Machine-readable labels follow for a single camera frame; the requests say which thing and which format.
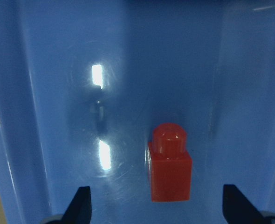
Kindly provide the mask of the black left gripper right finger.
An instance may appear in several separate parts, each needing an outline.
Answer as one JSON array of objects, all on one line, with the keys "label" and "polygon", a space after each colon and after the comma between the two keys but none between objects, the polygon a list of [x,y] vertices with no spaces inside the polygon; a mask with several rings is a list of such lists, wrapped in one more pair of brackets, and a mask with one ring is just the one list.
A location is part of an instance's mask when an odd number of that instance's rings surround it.
[{"label": "black left gripper right finger", "polygon": [[233,184],[224,184],[222,212],[228,224],[265,224],[263,215]]}]

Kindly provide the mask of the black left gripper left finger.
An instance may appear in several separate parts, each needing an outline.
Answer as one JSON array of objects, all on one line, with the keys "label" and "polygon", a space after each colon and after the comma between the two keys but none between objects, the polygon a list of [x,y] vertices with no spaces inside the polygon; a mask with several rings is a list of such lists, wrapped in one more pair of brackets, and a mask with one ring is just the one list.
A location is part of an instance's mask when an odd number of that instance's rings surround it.
[{"label": "black left gripper left finger", "polygon": [[89,224],[92,218],[90,186],[79,187],[61,218],[61,224]]}]

